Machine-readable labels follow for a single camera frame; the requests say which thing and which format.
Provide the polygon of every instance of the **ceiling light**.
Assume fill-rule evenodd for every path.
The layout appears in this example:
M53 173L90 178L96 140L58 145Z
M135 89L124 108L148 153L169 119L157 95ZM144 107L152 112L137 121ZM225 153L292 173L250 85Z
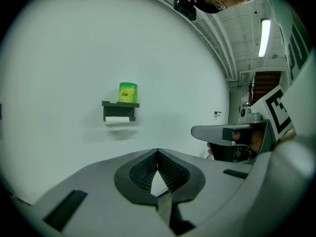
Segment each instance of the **ceiling light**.
M267 50L269 35L271 28L271 20L265 19L261 22L261 41L259 49L259 57L264 57Z

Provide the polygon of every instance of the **paper towel roll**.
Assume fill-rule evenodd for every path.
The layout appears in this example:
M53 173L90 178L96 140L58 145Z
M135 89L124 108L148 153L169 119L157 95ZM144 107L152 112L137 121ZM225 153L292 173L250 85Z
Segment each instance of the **paper towel roll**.
M129 117L105 117L106 125L128 124Z

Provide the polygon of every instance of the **white backdrop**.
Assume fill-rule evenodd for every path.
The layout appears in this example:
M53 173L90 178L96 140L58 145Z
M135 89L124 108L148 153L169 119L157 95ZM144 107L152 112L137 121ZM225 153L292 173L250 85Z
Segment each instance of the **white backdrop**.
M30 203L96 161L158 147L205 155L191 127L228 121L215 56L155 0L34 0L0 67L1 172ZM137 121L109 128L101 101L116 102L122 81L139 85Z

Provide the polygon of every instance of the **wooden stairs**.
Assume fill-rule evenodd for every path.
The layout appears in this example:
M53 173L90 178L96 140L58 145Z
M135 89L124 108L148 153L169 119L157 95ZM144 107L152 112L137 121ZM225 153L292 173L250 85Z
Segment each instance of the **wooden stairs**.
M278 86L281 72L257 72L255 81L249 85L249 106Z

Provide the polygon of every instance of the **camera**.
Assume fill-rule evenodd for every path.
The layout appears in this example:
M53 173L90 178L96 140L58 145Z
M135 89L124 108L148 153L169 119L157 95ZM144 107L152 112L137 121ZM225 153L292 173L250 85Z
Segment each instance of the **camera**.
M173 8L191 21L197 19L197 11L188 0L173 0Z

